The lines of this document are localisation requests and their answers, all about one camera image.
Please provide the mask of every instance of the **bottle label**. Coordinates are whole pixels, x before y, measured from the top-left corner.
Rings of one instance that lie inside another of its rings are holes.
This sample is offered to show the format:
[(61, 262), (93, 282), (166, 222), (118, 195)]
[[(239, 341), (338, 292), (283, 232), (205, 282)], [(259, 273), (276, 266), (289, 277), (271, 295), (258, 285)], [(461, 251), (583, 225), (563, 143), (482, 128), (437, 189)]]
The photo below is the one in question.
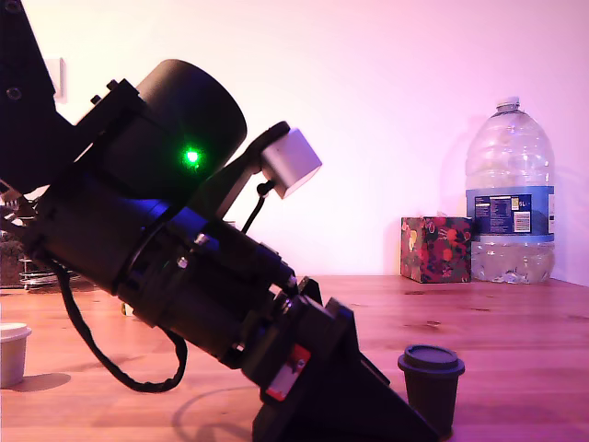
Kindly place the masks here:
[(474, 221), (474, 241), (553, 241), (554, 186), (468, 190), (467, 216)]

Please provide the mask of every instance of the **table surface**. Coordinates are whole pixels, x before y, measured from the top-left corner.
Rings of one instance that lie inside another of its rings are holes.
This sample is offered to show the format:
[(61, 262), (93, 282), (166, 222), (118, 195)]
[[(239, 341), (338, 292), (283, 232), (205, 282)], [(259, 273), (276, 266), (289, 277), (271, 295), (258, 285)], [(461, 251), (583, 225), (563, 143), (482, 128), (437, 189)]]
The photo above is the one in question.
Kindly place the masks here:
[[(589, 288), (420, 285), (397, 276), (317, 278), (325, 300), (352, 308), (361, 349), (402, 397), (398, 356), (411, 343), (458, 352), (452, 441), (589, 441)], [(94, 338), (123, 370), (159, 381), (177, 368), (165, 335), (121, 314), (115, 297), (75, 294)], [(77, 335), (58, 293), (5, 290), (3, 321), (26, 322), (25, 380), (2, 390), (2, 440), (247, 441), (259, 392), (190, 346), (167, 393), (128, 390)]]

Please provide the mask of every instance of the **red label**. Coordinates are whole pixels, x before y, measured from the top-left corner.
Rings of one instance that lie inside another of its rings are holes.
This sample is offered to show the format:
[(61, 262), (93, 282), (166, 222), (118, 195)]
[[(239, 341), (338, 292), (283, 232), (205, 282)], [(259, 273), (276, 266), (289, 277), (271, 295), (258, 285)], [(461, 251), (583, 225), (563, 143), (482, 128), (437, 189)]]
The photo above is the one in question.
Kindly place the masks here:
[(272, 396), (276, 401), (284, 401), (295, 384), (298, 377), (301, 375), (306, 363), (309, 361), (311, 354), (306, 348), (299, 344), (293, 346), (293, 350), (288, 355), (286, 362), (281, 366), (280, 370), (274, 377), (270, 386), (266, 389), (266, 393)]

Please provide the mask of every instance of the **large plastic water bottle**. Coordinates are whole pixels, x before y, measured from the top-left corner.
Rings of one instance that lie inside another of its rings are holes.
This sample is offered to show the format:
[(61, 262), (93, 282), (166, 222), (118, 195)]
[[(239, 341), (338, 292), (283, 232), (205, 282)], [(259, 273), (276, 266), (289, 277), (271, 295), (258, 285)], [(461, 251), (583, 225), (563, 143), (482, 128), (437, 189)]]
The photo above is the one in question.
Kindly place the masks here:
[(467, 158), (467, 213), (475, 221), (472, 276), (538, 283), (554, 267), (554, 153), (542, 128), (501, 100)]

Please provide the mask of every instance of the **white wall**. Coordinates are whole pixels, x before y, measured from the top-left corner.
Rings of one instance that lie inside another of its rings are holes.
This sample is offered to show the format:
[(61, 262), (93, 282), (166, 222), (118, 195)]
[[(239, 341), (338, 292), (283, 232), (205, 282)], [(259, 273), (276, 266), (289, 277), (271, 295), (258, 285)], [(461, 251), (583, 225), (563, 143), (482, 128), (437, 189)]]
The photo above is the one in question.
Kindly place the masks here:
[[(65, 59), (72, 122), (112, 78), (137, 84), (180, 58), (234, 95), (248, 141), (300, 127), (325, 166), (250, 230), (299, 273), (398, 273), (399, 218), (465, 213), (468, 143), (496, 99), (519, 95), (556, 153), (554, 276), (589, 285), (586, 0), (24, 4), (44, 55)], [(240, 223), (253, 184), (230, 213)]]

